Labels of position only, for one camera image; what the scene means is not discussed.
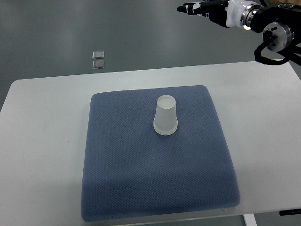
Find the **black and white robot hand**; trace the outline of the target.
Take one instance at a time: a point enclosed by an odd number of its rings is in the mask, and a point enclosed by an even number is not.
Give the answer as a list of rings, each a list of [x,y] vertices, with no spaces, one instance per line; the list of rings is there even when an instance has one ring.
[[[198,15],[225,28],[239,27],[251,29],[252,13],[261,6],[249,0],[203,0],[201,2],[184,3],[177,8],[178,12],[187,15]]]

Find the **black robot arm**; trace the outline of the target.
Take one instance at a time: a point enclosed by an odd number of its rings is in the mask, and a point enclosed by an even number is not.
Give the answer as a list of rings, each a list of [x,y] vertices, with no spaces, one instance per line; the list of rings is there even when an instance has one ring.
[[[263,42],[254,51],[256,62],[265,65],[283,65],[292,61],[301,65],[301,5],[293,2],[276,2],[252,10],[247,19],[251,30],[262,33]],[[283,56],[273,60],[261,55],[267,48]]]

